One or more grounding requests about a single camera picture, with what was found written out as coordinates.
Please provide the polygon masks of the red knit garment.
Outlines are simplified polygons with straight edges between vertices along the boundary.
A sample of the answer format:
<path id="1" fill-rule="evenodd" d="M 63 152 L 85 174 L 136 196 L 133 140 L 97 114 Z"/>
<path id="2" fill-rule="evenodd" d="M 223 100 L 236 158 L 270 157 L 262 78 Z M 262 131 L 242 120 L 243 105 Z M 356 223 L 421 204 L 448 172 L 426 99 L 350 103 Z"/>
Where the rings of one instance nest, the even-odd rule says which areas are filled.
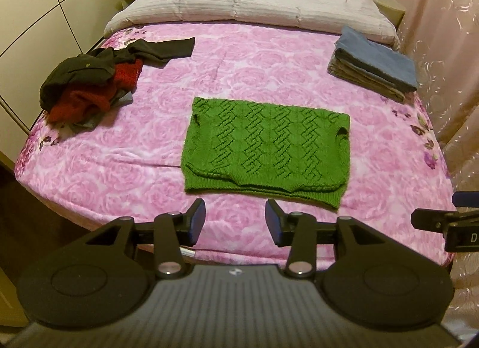
<path id="1" fill-rule="evenodd" d="M 95 123 L 115 106 L 129 105 L 137 89 L 143 62 L 120 63 L 112 78 L 99 84 L 73 83 L 66 86 L 60 99 L 48 112 L 48 122 L 70 124 Z"/>

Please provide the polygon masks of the green knit sweater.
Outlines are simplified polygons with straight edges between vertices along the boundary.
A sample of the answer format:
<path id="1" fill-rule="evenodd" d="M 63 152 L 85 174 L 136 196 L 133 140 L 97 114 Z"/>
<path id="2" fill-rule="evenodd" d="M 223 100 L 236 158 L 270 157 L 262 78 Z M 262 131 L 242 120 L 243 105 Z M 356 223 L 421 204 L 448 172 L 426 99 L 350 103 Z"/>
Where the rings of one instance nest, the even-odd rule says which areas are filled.
<path id="1" fill-rule="evenodd" d="M 189 192 L 237 192 L 338 209 L 350 174 L 350 117 L 196 97 L 181 157 Z"/>

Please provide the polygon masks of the pink floral bed blanket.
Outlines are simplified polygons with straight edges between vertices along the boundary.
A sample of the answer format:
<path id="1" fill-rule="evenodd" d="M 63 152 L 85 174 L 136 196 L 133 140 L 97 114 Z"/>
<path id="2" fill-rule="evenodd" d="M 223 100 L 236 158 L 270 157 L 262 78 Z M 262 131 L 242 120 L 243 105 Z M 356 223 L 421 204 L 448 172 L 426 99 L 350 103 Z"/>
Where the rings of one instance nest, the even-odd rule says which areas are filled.
<path id="1" fill-rule="evenodd" d="M 415 230 L 416 208 L 451 208 L 452 185 L 416 94 L 403 104 L 330 75 L 336 37 L 246 24 L 158 24 L 106 40 L 194 38 L 193 53 L 145 66 L 131 104 L 93 130 L 44 119 L 16 179 L 57 213 L 94 230 L 120 216 L 151 221 L 197 197 L 198 260 L 278 263 L 265 201 L 321 221 L 349 215 L 446 264 L 440 234 Z"/>

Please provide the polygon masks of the black garment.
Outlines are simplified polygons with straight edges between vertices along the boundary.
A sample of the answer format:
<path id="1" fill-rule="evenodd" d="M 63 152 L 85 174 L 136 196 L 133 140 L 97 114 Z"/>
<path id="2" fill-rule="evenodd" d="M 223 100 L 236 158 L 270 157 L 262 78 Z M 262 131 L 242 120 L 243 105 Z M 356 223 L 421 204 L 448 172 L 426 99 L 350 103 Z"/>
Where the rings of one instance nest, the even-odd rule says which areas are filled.
<path id="1" fill-rule="evenodd" d="M 53 69 L 39 92 L 40 107 L 50 111 L 67 85 L 73 83 L 104 84 L 114 77 L 115 68 L 122 63 L 140 60 L 155 67 L 164 67 L 172 59 L 192 56 L 196 39 L 150 42 L 138 39 L 122 49 L 97 48 L 86 54 L 66 58 Z"/>

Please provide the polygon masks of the pink patterned curtain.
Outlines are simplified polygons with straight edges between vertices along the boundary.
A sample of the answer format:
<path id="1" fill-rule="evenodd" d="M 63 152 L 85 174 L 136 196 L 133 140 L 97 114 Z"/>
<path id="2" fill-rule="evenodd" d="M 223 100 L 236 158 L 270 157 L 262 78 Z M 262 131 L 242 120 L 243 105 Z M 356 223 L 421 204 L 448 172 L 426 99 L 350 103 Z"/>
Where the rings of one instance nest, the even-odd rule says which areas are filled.
<path id="1" fill-rule="evenodd" d="M 402 51 L 456 191 L 478 190 L 478 0 L 397 0 Z"/>

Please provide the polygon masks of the folded grey blue clothes stack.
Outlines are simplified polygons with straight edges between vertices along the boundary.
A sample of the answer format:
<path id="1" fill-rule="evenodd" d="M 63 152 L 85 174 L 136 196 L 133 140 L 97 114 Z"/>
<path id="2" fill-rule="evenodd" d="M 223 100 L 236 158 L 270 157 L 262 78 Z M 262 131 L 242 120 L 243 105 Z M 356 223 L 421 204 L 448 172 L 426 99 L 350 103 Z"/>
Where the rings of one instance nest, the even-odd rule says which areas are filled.
<path id="1" fill-rule="evenodd" d="M 327 72 L 399 103 L 418 87 L 413 60 L 348 26 L 335 42 Z"/>

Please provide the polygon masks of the cream bedside cabinet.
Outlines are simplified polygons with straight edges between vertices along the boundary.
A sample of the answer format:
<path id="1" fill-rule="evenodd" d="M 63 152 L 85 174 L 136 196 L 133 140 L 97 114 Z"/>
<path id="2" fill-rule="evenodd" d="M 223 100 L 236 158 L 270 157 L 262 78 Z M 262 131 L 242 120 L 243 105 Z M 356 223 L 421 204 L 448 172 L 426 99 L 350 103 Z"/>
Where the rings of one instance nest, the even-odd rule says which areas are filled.
<path id="1" fill-rule="evenodd" d="M 398 28 L 404 18 L 406 8 L 396 0 L 373 0 L 373 2 L 378 10 Z"/>

